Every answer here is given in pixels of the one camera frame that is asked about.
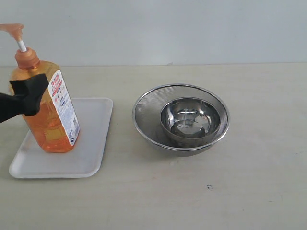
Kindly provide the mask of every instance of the white tray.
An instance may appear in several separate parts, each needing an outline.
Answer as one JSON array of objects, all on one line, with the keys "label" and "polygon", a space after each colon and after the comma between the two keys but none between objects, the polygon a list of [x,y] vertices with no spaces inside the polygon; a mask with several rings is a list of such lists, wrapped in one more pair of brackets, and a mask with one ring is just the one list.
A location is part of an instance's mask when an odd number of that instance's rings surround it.
[{"label": "white tray", "polygon": [[113,101],[109,98],[73,98],[80,133],[68,153],[46,153],[29,131],[10,165],[15,178],[81,178],[100,168]]}]

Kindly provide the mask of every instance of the mesh strainer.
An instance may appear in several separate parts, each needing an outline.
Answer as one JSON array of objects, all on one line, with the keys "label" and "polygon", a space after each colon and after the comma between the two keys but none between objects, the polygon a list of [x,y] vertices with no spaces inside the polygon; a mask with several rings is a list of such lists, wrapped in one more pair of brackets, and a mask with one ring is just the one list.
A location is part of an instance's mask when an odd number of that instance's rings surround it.
[{"label": "mesh strainer", "polygon": [[[177,98],[194,97],[210,103],[220,116],[219,129],[212,140],[195,148],[179,148],[169,139],[160,124],[161,110]],[[135,103],[132,111],[134,125],[138,132],[159,150],[176,156],[191,156],[210,148],[222,139],[229,127],[229,111],[224,102],[212,92],[188,84],[169,84],[153,88],[143,94]]]}]

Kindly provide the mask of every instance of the table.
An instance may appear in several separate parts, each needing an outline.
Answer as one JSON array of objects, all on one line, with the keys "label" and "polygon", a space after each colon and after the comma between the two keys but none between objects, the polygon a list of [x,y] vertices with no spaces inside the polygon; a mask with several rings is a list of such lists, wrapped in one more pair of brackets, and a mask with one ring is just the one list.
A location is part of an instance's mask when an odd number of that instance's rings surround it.
[{"label": "table", "polygon": [[[0,92],[11,71],[0,68]],[[102,167],[83,179],[14,179],[28,128],[20,116],[0,124],[1,229],[306,229],[307,63],[62,72],[72,97],[114,101]],[[231,115],[220,142],[187,158],[157,152],[131,118],[141,94],[178,82],[217,94]]]}]

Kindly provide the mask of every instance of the white label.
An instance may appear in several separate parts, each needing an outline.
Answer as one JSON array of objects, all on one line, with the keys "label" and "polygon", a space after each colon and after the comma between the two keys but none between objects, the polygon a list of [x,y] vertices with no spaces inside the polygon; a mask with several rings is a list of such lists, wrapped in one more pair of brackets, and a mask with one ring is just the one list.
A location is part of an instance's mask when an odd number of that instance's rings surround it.
[{"label": "white label", "polygon": [[53,74],[48,85],[48,91],[64,126],[67,138],[73,146],[79,134],[80,127],[60,70]]}]

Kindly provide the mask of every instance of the metal bowl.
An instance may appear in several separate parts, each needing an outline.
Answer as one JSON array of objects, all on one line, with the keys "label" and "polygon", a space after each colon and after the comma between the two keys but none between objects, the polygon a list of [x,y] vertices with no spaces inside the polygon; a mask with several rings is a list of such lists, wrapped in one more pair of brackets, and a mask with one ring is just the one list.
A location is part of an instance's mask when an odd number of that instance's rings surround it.
[{"label": "metal bowl", "polygon": [[220,126],[220,115],[207,101],[183,97],[167,103],[160,115],[164,133],[180,148],[205,145]]},{"label": "metal bowl", "polygon": [[[169,138],[161,125],[161,111],[175,99],[198,98],[213,107],[219,115],[219,126],[208,143],[197,147],[180,147]],[[144,93],[132,111],[133,123],[138,132],[155,148],[178,157],[192,156],[209,149],[221,140],[229,128],[229,111],[224,102],[212,92],[189,84],[162,85]]]}]

